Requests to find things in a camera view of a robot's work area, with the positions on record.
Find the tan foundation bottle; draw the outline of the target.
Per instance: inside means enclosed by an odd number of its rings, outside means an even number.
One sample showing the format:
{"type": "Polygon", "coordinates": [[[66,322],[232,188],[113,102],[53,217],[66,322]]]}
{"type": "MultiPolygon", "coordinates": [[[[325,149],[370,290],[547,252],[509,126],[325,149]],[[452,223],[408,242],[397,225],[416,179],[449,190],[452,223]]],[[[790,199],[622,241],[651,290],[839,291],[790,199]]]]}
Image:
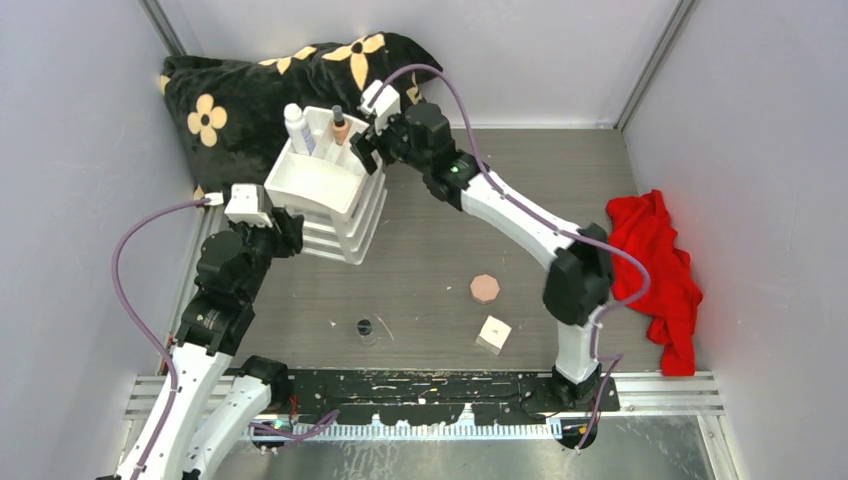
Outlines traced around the tan foundation bottle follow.
{"type": "Polygon", "coordinates": [[[332,112],[332,134],[333,139],[336,145],[343,146],[347,139],[348,133],[350,131],[351,125],[344,114],[344,111],[340,105],[334,105],[331,108],[332,112]]]}

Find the white plastic drawer organizer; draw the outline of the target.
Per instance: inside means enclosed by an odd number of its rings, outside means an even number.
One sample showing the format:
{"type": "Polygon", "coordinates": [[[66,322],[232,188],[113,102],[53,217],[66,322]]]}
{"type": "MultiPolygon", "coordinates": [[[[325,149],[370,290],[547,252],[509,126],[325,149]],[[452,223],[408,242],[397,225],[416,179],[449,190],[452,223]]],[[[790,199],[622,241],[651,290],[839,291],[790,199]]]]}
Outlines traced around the white plastic drawer organizer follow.
{"type": "Polygon", "coordinates": [[[330,109],[301,108],[316,148],[311,156],[293,153],[288,139],[264,182],[272,204],[305,218],[304,254],[361,264],[387,197],[382,160],[368,175],[350,151],[350,137],[368,124],[345,114],[351,128],[343,146],[335,144],[330,109]]]}

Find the white plastic bottle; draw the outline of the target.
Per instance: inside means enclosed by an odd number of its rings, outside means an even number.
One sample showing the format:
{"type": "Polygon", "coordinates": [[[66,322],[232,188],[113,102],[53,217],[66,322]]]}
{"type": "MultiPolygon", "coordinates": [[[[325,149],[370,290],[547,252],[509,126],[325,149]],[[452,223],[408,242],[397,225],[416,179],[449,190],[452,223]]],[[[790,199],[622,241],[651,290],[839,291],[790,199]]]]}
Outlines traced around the white plastic bottle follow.
{"type": "Polygon", "coordinates": [[[283,119],[293,153],[311,156],[316,148],[312,130],[301,107],[289,103],[283,109],[283,119]]]}

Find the clear jar black lid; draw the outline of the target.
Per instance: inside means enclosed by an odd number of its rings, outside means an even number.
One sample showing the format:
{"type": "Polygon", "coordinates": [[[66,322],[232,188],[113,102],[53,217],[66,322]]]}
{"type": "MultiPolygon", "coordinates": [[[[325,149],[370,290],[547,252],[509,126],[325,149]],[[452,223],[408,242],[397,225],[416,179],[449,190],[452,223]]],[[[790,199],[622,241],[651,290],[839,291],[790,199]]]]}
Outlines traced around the clear jar black lid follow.
{"type": "Polygon", "coordinates": [[[377,341],[373,325],[368,319],[361,319],[356,324],[359,341],[362,345],[370,347],[377,341]]]}

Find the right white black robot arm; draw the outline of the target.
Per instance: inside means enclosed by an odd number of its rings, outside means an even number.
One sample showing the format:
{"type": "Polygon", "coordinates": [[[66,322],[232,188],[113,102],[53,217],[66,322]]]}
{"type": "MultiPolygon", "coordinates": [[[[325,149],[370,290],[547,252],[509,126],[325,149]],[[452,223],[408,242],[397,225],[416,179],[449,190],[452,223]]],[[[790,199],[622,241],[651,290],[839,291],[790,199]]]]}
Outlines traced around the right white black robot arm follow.
{"type": "Polygon", "coordinates": [[[557,321],[553,390],[565,409],[582,409],[601,382],[592,322],[613,281],[611,255],[601,247],[606,231],[562,220],[510,189],[488,165],[457,147],[435,104],[401,111],[365,100],[359,109],[368,125],[350,144],[368,173],[375,173],[378,159],[413,168],[434,198],[493,226],[545,269],[542,302],[557,321]]]}

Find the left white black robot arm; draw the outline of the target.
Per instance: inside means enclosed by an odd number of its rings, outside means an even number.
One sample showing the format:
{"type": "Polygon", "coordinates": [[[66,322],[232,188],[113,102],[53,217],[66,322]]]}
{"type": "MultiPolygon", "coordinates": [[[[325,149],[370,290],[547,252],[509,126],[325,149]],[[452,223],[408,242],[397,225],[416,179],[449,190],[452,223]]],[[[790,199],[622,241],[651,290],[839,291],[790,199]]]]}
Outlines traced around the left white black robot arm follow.
{"type": "Polygon", "coordinates": [[[225,399],[204,414],[255,317],[253,304],[273,260],[303,248],[303,216],[273,208],[257,220],[230,221],[203,242],[198,290],[183,310],[173,348],[154,344],[167,366],[164,384],[114,478],[210,479],[257,415],[290,403],[287,365],[254,355],[225,399]]]}

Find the black floral plush blanket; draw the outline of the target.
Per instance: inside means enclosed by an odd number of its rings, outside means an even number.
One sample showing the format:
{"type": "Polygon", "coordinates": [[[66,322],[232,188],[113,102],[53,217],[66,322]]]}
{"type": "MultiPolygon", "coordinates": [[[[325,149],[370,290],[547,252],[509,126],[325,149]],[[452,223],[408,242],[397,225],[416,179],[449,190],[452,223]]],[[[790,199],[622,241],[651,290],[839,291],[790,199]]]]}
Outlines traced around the black floral plush blanket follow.
{"type": "Polygon", "coordinates": [[[159,89],[202,196],[265,181],[289,138],[286,105],[338,105],[360,117],[365,88],[412,64],[441,67],[411,38],[377,32],[261,61],[168,56],[159,89]]]}

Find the small green circuit board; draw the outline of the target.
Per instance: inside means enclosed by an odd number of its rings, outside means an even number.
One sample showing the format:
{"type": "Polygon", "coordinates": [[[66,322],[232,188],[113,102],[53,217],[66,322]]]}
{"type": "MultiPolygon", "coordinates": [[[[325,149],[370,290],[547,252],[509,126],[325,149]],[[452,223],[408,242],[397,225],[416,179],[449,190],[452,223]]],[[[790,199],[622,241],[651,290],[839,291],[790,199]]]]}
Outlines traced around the small green circuit board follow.
{"type": "Polygon", "coordinates": [[[257,435],[282,437],[286,439],[294,438],[291,425],[282,420],[253,423],[252,429],[257,435]]]}

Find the pink octagonal compact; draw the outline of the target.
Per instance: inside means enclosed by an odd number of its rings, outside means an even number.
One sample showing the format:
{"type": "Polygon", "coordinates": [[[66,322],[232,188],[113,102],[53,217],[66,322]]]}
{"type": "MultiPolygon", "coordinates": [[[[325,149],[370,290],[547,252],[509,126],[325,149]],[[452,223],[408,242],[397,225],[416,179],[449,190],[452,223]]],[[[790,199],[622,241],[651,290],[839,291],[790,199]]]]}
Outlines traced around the pink octagonal compact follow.
{"type": "Polygon", "coordinates": [[[498,298],[501,287],[495,277],[489,274],[481,274],[472,279],[469,290],[475,302],[481,305],[487,305],[498,298]]]}

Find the white cube box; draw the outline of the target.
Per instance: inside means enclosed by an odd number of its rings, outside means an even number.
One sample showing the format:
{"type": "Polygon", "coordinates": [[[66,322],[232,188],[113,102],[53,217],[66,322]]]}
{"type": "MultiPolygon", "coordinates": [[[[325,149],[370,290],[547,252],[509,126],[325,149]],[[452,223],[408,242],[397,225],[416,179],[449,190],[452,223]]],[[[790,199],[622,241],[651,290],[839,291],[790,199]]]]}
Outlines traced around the white cube box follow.
{"type": "Polygon", "coordinates": [[[494,316],[488,316],[481,326],[475,344],[494,355],[500,355],[511,332],[510,325],[494,316]]]}

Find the red cloth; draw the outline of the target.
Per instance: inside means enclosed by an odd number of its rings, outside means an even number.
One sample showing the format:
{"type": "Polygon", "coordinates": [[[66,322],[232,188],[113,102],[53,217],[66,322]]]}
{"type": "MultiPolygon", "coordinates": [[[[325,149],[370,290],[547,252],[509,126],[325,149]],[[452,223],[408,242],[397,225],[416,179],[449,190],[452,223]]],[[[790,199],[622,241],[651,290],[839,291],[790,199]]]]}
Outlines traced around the red cloth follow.
{"type": "Polygon", "coordinates": [[[648,291],[628,307],[651,318],[646,337],[663,347],[661,372],[692,376],[703,293],[693,279],[690,254],[676,246],[678,232],[662,193],[614,198],[606,212],[612,226],[609,244],[633,256],[650,275],[648,291]]]}

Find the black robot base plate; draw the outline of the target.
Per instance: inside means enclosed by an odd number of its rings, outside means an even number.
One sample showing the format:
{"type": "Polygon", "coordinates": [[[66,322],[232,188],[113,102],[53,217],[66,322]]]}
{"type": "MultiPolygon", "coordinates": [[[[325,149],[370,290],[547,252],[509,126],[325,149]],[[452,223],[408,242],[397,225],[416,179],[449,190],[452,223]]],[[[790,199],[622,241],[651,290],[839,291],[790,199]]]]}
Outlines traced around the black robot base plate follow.
{"type": "Polygon", "coordinates": [[[588,414],[595,406],[618,410],[614,384],[592,379],[592,389],[577,393],[548,371],[293,369],[284,397],[265,411],[311,421],[336,410],[341,425],[377,419],[388,426],[452,425],[468,411],[476,426],[512,426],[588,414]]]}

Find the aluminium frame rail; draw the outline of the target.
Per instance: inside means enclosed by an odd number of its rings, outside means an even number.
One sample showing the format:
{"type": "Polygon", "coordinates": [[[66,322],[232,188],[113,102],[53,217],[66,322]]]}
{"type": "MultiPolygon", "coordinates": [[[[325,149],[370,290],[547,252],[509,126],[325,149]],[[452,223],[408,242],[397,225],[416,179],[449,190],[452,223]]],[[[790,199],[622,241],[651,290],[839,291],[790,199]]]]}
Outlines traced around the aluminium frame rail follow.
{"type": "Polygon", "coordinates": [[[255,420],[298,435],[332,411],[322,440],[547,439],[587,448],[598,420],[718,416],[713,378],[616,373],[601,395],[574,407],[553,392],[549,373],[518,371],[308,370],[289,373],[292,395],[255,420]]]}

